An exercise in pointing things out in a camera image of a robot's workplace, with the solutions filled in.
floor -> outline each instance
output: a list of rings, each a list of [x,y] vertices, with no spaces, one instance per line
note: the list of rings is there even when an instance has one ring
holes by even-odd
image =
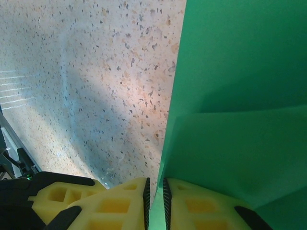
[[[185,0],[0,0],[0,105],[45,171],[157,182]]]

yellow foam block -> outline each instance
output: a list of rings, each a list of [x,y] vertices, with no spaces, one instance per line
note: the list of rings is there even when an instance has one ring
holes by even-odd
[[[245,202],[177,179],[167,179],[171,230],[250,230],[234,207]]]
[[[137,178],[70,204],[82,211],[68,230],[144,230],[146,179]]]
[[[34,202],[32,209],[45,224],[48,224],[69,204],[106,190],[97,180],[93,181],[93,186],[55,182],[41,189],[36,196],[30,196],[28,200]]]

black rubber pad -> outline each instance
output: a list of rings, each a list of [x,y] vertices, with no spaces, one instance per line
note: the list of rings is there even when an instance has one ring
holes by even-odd
[[[236,212],[252,230],[273,230],[256,212],[246,207],[236,206]]]

speckled floor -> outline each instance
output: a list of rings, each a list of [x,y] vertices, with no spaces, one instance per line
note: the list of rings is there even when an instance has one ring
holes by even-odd
[[[185,3],[0,0],[0,104],[43,170],[156,184]]]

green plastic sheet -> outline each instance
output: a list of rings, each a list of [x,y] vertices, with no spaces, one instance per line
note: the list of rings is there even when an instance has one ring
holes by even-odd
[[[175,177],[248,201],[277,229],[307,228],[306,9],[187,1],[153,210]]]

